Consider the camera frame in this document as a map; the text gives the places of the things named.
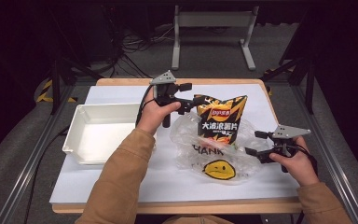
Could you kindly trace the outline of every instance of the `yellow sticker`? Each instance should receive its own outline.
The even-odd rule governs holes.
[[[221,180],[229,180],[235,176],[235,168],[228,161],[211,161],[204,166],[202,171],[206,175]]]

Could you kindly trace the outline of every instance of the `tan sleeve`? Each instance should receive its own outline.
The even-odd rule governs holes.
[[[134,129],[106,162],[76,223],[133,223],[155,139]]]
[[[351,223],[342,204],[325,183],[301,187],[297,192],[309,224]]]

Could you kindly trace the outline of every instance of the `chip bag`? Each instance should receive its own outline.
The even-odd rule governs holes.
[[[247,96],[221,101],[205,96],[205,105],[197,106],[201,117],[198,135],[214,141],[233,145],[240,128],[241,116],[246,105]]]

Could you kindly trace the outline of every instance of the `hand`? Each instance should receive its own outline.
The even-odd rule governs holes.
[[[156,101],[153,101],[153,89],[151,89],[146,95],[145,103],[147,104],[144,107],[141,119],[139,120],[136,128],[142,129],[152,135],[156,133],[157,128],[164,120],[165,116],[171,114],[181,106],[179,102],[174,102],[165,106],[159,106]]]
[[[297,145],[302,146],[307,151],[309,151],[302,136],[299,136],[297,139],[295,139],[295,142]],[[289,174],[298,182],[301,187],[319,182],[319,178],[315,174],[310,160],[304,153],[298,151],[297,154],[292,158],[287,158],[276,153],[271,153],[269,154],[269,157],[273,161],[276,161],[286,167]]]

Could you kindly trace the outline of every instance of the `metal frame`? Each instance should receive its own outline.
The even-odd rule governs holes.
[[[304,104],[304,93],[299,86],[291,87],[294,96],[296,97],[297,103],[301,106],[303,114],[306,116],[307,123],[312,129],[314,136],[318,142],[320,152],[324,159],[330,175],[336,184],[337,190],[347,208],[348,214],[351,217],[353,223],[358,223],[358,200],[354,195],[348,178],[339,164],[336,155],[332,151],[331,147],[324,141],[324,137],[316,118],[309,113],[307,106]]]
[[[51,132],[55,126],[56,121],[60,117],[60,114],[66,104],[66,99],[71,95],[74,86],[65,86],[62,91],[62,97],[60,104],[57,107],[55,113],[52,113],[48,118],[48,121],[41,133],[34,150],[32,151],[28,161],[26,162],[24,168],[22,169],[17,182],[13,187],[13,190],[10,192],[10,195],[7,197],[7,201],[3,206],[0,212],[0,224],[10,223],[11,217],[13,216],[22,195],[24,194],[29,182],[31,181],[36,166],[43,155],[43,150],[47,146],[48,140],[50,138]]]
[[[255,62],[249,50],[249,42],[255,27],[255,19],[257,18],[258,7],[254,7],[252,11],[235,11],[235,12],[199,12],[199,11],[179,11],[179,6],[175,6],[174,31],[175,40],[173,44],[172,54],[172,70],[179,69],[180,55],[180,27],[247,27],[246,37],[240,39],[243,55],[248,64],[249,70],[255,70]]]

